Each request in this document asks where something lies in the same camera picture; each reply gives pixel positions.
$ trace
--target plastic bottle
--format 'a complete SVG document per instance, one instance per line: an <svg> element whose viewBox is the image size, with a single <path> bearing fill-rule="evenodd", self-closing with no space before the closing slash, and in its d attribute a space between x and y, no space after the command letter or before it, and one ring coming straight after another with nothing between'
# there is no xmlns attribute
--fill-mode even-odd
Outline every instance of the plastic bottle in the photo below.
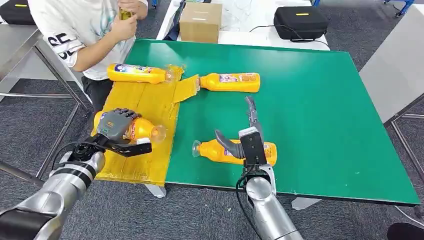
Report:
<svg viewBox="0 0 424 240"><path fill-rule="evenodd" d="M211 73L200 77L200 87L210 91L257 93L260 86L259 73Z"/></svg>
<svg viewBox="0 0 424 240"><path fill-rule="evenodd" d="M106 112L99 111L94 116L94 127L99 125L100 120ZM134 140L149 138L152 143L160 143L167 136L167 129L163 125L153 125L150 121L143 117L138 117L129 125L128 130L124 134L125 139Z"/></svg>
<svg viewBox="0 0 424 240"><path fill-rule="evenodd" d="M133 16L133 13L130 11L125 11L121 8L119 8L119 19L120 20L127 20Z"/></svg>
<svg viewBox="0 0 424 240"><path fill-rule="evenodd" d="M230 140L238 144L240 140ZM269 164L274 166L277 162L277 146L272 142L264 142L265 157ZM216 139L207 142L195 140L192 147L193 157L206 157L214 162L228 164L243 164L243 159L235 158L228 150L221 146Z"/></svg>
<svg viewBox="0 0 424 240"><path fill-rule="evenodd" d="M110 80L115 82L158 84L172 81L174 71L171 68L169 70L164 70L150 66L111 64L107 68L107 76Z"/></svg>

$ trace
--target bottle label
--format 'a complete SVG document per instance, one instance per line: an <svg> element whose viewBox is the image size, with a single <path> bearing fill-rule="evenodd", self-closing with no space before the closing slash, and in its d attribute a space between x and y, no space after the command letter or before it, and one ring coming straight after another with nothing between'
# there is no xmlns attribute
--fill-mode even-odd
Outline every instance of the bottle label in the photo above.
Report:
<svg viewBox="0 0 424 240"><path fill-rule="evenodd" d="M136 139L136 123L133 121L125 132L125 138L135 140Z"/></svg>
<svg viewBox="0 0 424 240"><path fill-rule="evenodd" d="M100 116L100 120L102 120L103 118L105 118L105 116L106 116L106 114L107 114L108 112L103 112L102 114L101 114L101 116Z"/></svg>
<svg viewBox="0 0 424 240"><path fill-rule="evenodd" d="M219 75L219 82L220 83L234 83L238 82L239 80L237 77L231 76L231 74L220 74Z"/></svg>
<svg viewBox="0 0 424 240"><path fill-rule="evenodd" d="M270 158L273 155L273 153L271 151L271 148L270 148L270 146L268 144L264 144L263 145L263 149L265 150L265 157L266 158ZM224 155L225 156L233 156L231 154L231 152L229 152L227 149L224 149Z"/></svg>
<svg viewBox="0 0 424 240"><path fill-rule="evenodd" d="M224 155L225 156L233 156L232 154L231 154L231 152L229 152L227 149L225 149L225 151L224 151Z"/></svg>
<svg viewBox="0 0 424 240"><path fill-rule="evenodd" d="M240 75L240 81L241 82L254 82L255 81L255 74L254 73L244 73Z"/></svg>
<svg viewBox="0 0 424 240"><path fill-rule="evenodd" d="M265 151L265 157L266 158L270 158L273 155L273 153L271 151L271 148L270 148L270 146L268 144L264 144L263 145L263 149Z"/></svg>
<svg viewBox="0 0 424 240"><path fill-rule="evenodd" d="M128 64L116 64L115 72L127 74L149 74L153 68L148 66L136 66Z"/></svg>
<svg viewBox="0 0 424 240"><path fill-rule="evenodd" d="M253 82L255 81L254 73L242 73L237 77L232 76L231 74L220 74L219 82L220 83L235 83L235 82Z"/></svg>

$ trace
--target green table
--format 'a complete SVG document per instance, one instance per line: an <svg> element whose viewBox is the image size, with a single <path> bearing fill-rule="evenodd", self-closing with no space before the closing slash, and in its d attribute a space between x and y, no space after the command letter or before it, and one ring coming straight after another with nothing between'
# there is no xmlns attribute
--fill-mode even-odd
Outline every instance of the green table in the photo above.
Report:
<svg viewBox="0 0 424 240"><path fill-rule="evenodd" d="M277 145L279 193L399 205L420 200L347 52L138 39L126 63L186 65L183 77L257 72L264 140ZM166 182L233 188L242 166L193 158L214 129L249 126L241 92L201 89L180 105Z"/></svg>

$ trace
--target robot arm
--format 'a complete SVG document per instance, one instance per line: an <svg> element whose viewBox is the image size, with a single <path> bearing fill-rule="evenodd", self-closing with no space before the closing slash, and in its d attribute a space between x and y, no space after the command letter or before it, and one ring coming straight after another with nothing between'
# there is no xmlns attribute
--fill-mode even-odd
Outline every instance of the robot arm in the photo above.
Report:
<svg viewBox="0 0 424 240"><path fill-rule="evenodd" d="M239 144L230 142L219 130L215 130L216 140L233 156L244 159L242 176L235 186L240 207L261 240L303 240L277 200L274 170L265 157L262 128L257 118L255 102L250 96L246 97L246 101L249 105L247 115L250 127L238 132ZM238 188L241 183L253 210L254 224L240 201Z"/></svg>
<svg viewBox="0 0 424 240"><path fill-rule="evenodd" d="M97 134L61 158L42 188L15 207L0 212L0 240L57 240L77 200L83 198L105 166L105 149L125 157L150 153L148 138L123 144L122 136L138 115L128 109L106 112Z"/></svg>

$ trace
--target black case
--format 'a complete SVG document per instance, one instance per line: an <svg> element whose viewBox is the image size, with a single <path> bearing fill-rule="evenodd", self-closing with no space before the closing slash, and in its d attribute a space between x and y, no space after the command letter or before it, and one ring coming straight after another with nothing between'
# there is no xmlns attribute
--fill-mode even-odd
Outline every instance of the black case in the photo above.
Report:
<svg viewBox="0 0 424 240"><path fill-rule="evenodd" d="M35 25L27 0L9 0L0 6L0 16L8 24Z"/></svg>
<svg viewBox="0 0 424 240"><path fill-rule="evenodd" d="M327 32L329 21L316 7L284 6L277 8L275 11L274 25L279 37L282 39L314 40Z"/></svg>

